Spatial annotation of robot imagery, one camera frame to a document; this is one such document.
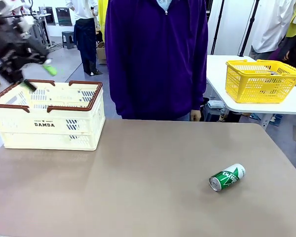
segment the white shirt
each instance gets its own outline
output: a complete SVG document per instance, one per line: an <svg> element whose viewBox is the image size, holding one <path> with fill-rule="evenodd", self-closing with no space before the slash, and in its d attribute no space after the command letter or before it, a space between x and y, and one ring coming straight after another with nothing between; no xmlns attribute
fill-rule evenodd
<svg viewBox="0 0 296 237"><path fill-rule="evenodd" d="M262 0L252 47L257 53L277 50L287 33L296 0Z"/></svg>
<svg viewBox="0 0 296 237"><path fill-rule="evenodd" d="M66 0L66 7L74 7L75 20L94 18L91 7L98 14L98 0Z"/></svg>
<svg viewBox="0 0 296 237"><path fill-rule="evenodd" d="M172 0L157 0L157 3L160 7L163 8L163 10L167 11L169 9L170 3Z"/></svg>

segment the dark pants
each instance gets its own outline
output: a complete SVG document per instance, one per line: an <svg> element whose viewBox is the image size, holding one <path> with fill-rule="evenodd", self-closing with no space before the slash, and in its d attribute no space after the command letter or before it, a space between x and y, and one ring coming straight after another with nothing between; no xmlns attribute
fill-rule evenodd
<svg viewBox="0 0 296 237"><path fill-rule="evenodd" d="M88 75L96 73L96 34L94 19L79 19L74 26L74 43L80 51L83 70Z"/></svg>
<svg viewBox="0 0 296 237"><path fill-rule="evenodd" d="M255 52L255 50L251 46L251 51L250 51L249 57L252 58L252 59L254 59L254 60L256 60L256 61L258 59L268 60L268 58L272 54L272 52L273 51L271 51L271 52L265 52L265 53L257 53L257 52Z"/></svg>
<svg viewBox="0 0 296 237"><path fill-rule="evenodd" d="M103 42L103 35L101 31L99 31L97 34L97 42L99 43Z"/></svg>
<svg viewBox="0 0 296 237"><path fill-rule="evenodd" d="M288 55L288 60L283 61L288 52L290 52ZM279 48L274 53L272 53L270 59L281 61L296 68L296 36L291 38L286 37L280 44Z"/></svg>
<svg viewBox="0 0 296 237"><path fill-rule="evenodd" d="M96 61L92 62L89 59L85 58L82 53L81 55L81 60L82 60L82 65L83 65L83 70L85 73L90 75L91 73L96 73L97 67L96 67Z"/></svg>

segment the cardboard box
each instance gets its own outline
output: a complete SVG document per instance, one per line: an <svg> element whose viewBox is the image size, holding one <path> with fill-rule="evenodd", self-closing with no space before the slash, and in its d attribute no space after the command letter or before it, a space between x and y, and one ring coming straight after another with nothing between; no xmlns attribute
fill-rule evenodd
<svg viewBox="0 0 296 237"><path fill-rule="evenodd" d="M105 55L105 44L104 44L104 42L101 42L101 43L98 44L97 55L98 55L99 64L106 64L107 63L107 57Z"/></svg>

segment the table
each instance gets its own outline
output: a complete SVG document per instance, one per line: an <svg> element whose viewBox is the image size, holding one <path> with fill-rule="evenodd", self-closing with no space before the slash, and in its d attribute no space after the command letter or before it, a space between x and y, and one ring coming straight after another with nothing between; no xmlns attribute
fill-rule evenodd
<svg viewBox="0 0 296 237"><path fill-rule="evenodd" d="M34 17L36 17L36 18L42 18L44 20L44 22L45 22L46 35L48 37L47 42L49 41L47 49L50 49L50 48L52 48L54 46L51 39L50 39L50 34L49 34L49 30L48 30L48 27L47 27L47 20L46 20L46 16L50 16L50 15L51 15L50 13L34 15Z"/></svg>
<svg viewBox="0 0 296 237"><path fill-rule="evenodd" d="M273 114L296 115L296 87L292 89L287 98L280 104L239 104L235 102L226 92L226 73L228 60L245 60L254 62L250 57L208 55L207 56L207 81L213 90L225 103L227 109L242 113L264 114L260 125L266 129Z"/></svg>
<svg viewBox="0 0 296 237"><path fill-rule="evenodd" d="M0 149L0 235L296 237L296 170L257 124L108 120L95 152Z"/></svg>

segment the table leg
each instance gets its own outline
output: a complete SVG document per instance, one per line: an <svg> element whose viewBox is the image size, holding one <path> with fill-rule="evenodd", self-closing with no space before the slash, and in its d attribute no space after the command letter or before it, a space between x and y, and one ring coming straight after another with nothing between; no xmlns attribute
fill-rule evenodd
<svg viewBox="0 0 296 237"><path fill-rule="evenodd" d="M44 22L45 22L45 28L46 28L46 33L47 33L47 40L49 41L49 44L47 46L47 48L52 48L53 47L53 43L51 42L51 39L50 39L50 35L49 35L49 30L48 30L48 27L47 27L47 20L46 20L46 17L43 17L44 18Z"/></svg>
<svg viewBox="0 0 296 237"><path fill-rule="evenodd" d="M261 127L266 130L273 114L264 114L263 117L261 118L260 125Z"/></svg>

